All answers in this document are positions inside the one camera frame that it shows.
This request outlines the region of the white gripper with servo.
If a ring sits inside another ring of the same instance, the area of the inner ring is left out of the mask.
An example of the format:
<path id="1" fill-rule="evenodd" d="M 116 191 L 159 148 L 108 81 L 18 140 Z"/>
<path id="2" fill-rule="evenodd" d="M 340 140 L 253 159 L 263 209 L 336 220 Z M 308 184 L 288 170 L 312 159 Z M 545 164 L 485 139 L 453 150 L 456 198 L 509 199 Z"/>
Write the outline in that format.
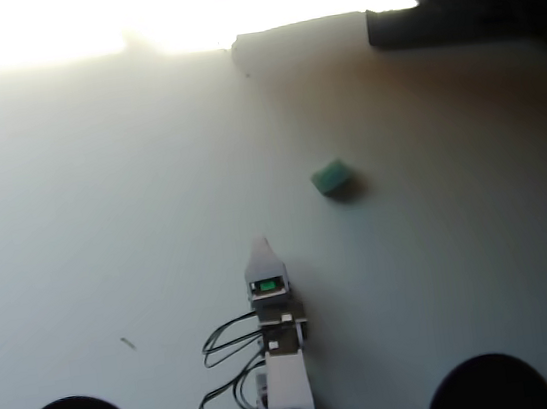
<path id="1" fill-rule="evenodd" d="M 286 266 L 266 237 L 254 239 L 246 265 L 250 306 L 260 325 L 306 319 L 304 304 L 290 286 Z"/>

